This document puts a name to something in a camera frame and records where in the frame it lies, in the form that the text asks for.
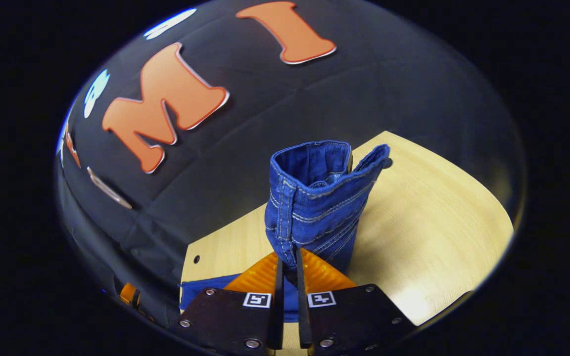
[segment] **table surface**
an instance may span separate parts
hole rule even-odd
[[[391,148],[369,195],[347,276],[377,284],[420,325],[476,287],[513,236],[504,207],[475,178],[436,153],[384,131],[353,151],[357,165],[378,144]],[[242,273],[271,253],[265,204],[190,244],[183,281]],[[280,355],[305,355],[298,323],[285,323]]]

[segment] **black background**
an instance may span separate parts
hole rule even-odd
[[[399,354],[570,354],[570,3],[383,3],[492,81],[520,126],[529,204],[488,284]],[[52,158],[89,75],[195,2],[0,3],[0,354],[186,354],[95,287],[56,223]]]

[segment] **blue cloth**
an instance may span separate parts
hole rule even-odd
[[[389,153],[388,145],[377,146],[351,172],[346,142],[308,142],[274,153],[265,232],[287,269],[296,268],[296,244],[346,272],[360,214]]]
[[[223,277],[203,279],[201,281],[182,282],[182,300],[180,301],[179,308],[185,311],[190,302],[192,302],[197,294],[203,291],[204,288],[224,288],[238,275],[239,274],[224,275]],[[283,300],[285,322],[298,322],[298,289],[285,278],[283,278]]]

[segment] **denim fabric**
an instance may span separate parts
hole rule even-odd
[[[349,172],[351,146],[325,140],[274,153],[265,232],[287,269],[296,268],[294,244],[346,272],[360,214],[390,148],[375,147]]]
[[[185,311],[204,288],[224,288],[238,275],[224,275],[217,278],[202,279],[201,281],[182,282],[182,300],[179,308]],[[283,312],[285,322],[298,322],[298,289],[287,279],[283,279]]]

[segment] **bolt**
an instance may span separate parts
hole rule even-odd
[[[261,343],[258,340],[250,339],[246,340],[246,346],[251,349],[256,349],[257,347],[261,346]]]
[[[333,345],[333,340],[325,339],[321,341],[321,347],[330,347]]]

